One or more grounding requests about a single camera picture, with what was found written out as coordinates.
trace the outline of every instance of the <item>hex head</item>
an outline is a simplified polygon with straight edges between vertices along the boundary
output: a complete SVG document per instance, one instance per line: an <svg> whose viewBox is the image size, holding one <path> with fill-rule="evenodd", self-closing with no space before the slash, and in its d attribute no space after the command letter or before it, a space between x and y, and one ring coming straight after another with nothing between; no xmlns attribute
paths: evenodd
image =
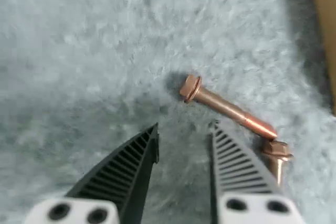
<svg viewBox="0 0 336 224"><path fill-rule="evenodd" d="M290 154L288 144L280 141L265 141L264 148L262 150L267 155L279 156L279 157L288 157L290 158L292 154Z"/></svg>
<svg viewBox="0 0 336 224"><path fill-rule="evenodd" d="M189 74L184 85L180 89L180 95L184 96L185 102L190 102L196 95L198 88L201 85L201 77L195 77Z"/></svg>

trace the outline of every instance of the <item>fuzzy carpet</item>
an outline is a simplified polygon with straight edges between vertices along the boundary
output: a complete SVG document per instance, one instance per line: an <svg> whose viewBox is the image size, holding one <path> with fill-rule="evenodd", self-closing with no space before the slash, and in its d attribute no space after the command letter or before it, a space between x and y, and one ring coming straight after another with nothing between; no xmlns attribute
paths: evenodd
<svg viewBox="0 0 336 224"><path fill-rule="evenodd" d="M284 190L335 223L336 119L312 0L0 0L0 222L64 194L159 122L143 224L210 222L208 123L181 76L270 122L295 156Z"/></svg>

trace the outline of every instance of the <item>carpet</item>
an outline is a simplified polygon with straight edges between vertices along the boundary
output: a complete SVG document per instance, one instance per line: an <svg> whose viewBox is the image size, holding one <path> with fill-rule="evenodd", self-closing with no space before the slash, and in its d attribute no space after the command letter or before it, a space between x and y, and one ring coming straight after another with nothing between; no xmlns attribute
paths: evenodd
<svg viewBox="0 0 336 224"><path fill-rule="evenodd" d="M209 223L207 107L186 73L270 122L294 159L283 188L309 224L334 223L336 119L312 0L0 0L0 222L63 195L159 122L143 224Z"/></svg>

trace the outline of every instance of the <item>cardboard box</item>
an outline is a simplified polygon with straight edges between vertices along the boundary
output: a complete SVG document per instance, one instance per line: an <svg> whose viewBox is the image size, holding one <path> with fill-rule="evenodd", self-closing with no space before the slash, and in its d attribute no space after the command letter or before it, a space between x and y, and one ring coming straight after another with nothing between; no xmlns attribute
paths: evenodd
<svg viewBox="0 0 336 224"><path fill-rule="evenodd" d="M336 115L336 0L314 0L320 26L326 58L328 72L333 95L333 111Z"/></svg>

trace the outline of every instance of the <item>copper-colored bolt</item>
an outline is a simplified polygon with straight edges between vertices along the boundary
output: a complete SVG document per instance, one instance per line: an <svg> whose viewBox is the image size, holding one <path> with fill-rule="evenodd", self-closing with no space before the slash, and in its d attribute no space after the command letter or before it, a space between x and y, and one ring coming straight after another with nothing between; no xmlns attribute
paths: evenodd
<svg viewBox="0 0 336 224"><path fill-rule="evenodd" d="M277 132L271 125L243 111L238 106L229 103L219 95L202 87L201 84L202 78L200 76L195 77L192 74L188 76L180 89L180 94L185 97L184 101L186 103L195 99L198 102L208 105L215 111L227 115L240 125L250 129L260 136L270 140L277 137Z"/></svg>
<svg viewBox="0 0 336 224"><path fill-rule="evenodd" d="M282 165L293 157L293 155L289 153L288 144L276 140L265 141L262 152L269 158L269 170L275 176L278 185L280 185Z"/></svg>

